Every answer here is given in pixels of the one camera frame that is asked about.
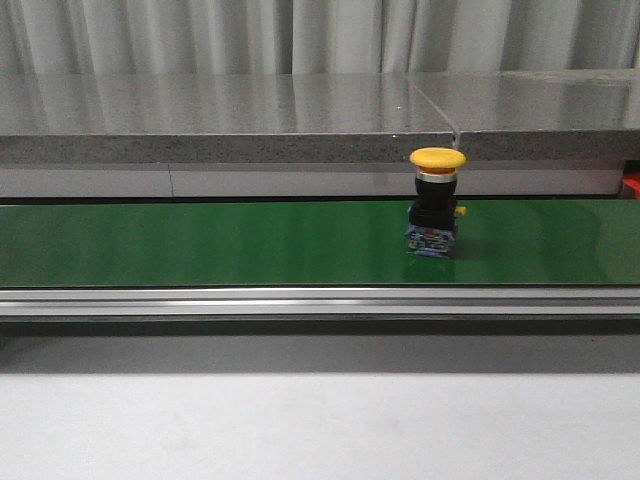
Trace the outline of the black push button block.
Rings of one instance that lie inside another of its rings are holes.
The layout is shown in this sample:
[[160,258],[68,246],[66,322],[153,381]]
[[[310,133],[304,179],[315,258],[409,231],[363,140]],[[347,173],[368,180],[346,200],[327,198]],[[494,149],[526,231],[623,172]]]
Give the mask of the black push button block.
[[414,150],[409,161],[417,168],[417,197],[408,210],[405,232],[409,253],[449,258],[457,234],[457,216],[464,212],[455,198],[457,168],[466,163],[459,150],[424,147]]

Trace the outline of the green conveyor belt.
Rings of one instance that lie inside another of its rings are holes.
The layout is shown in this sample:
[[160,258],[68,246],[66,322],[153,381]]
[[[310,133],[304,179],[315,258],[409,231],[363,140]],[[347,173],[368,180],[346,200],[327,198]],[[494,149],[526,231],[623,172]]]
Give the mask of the green conveyor belt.
[[9,205],[3,287],[639,281],[633,200],[469,200],[448,259],[407,250],[405,200]]

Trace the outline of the grey stone slab right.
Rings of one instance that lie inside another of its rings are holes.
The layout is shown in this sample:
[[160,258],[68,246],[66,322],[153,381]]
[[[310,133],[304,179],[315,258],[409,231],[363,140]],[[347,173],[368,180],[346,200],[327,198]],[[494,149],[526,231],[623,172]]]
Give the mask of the grey stone slab right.
[[414,73],[471,160],[625,162],[639,157],[636,69]]

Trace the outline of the grey stone slab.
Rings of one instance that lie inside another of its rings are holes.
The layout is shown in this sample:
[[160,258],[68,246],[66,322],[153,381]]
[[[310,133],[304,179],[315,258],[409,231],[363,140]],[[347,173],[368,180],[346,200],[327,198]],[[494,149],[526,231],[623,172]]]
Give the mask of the grey stone slab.
[[397,74],[5,75],[5,164],[399,163],[452,127]]
[[636,69],[414,73],[471,160],[625,162],[639,157]]

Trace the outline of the grey stone slab left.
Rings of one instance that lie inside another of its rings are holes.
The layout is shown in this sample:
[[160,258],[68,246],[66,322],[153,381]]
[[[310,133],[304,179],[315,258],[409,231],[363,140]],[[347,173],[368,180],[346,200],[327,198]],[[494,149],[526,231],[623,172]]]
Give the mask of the grey stone slab left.
[[5,75],[5,164],[399,163],[452,127],[397,74]]

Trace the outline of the white base panel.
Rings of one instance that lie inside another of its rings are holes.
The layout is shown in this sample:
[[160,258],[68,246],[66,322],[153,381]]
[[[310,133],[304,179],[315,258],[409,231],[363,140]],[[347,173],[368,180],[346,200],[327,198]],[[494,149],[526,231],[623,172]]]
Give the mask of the white base panel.
[[[461,196],[598,196],[621,188],[625,163],[478,161],[458,170]],[[8,198],[189,198],[411,196],[414,168],[402,163],[8,164]]]

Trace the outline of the red plastic tray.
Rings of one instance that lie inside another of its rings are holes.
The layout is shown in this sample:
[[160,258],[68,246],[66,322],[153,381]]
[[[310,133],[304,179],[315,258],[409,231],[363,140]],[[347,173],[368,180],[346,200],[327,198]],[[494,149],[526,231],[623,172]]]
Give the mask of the red plastic tray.
[[625,173],[622,177],[620,196],[624,199],[640,199],[640,173]]

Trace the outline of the grey curtain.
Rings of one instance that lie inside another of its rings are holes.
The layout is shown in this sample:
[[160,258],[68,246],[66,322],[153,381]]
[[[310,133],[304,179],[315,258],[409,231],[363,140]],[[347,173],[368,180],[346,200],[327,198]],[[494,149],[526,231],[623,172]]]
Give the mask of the grey curtain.
[[5,1],[5,74],[634,68],[635,1]]

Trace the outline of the aluminium conveyor frame rail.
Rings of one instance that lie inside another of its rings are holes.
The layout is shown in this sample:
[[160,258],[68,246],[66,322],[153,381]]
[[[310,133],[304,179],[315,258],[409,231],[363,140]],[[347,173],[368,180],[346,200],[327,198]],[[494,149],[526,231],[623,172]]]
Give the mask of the aluminium conveyor frame rail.
[[43,317],[636,319],[636,286],[4,289],[7,321]]

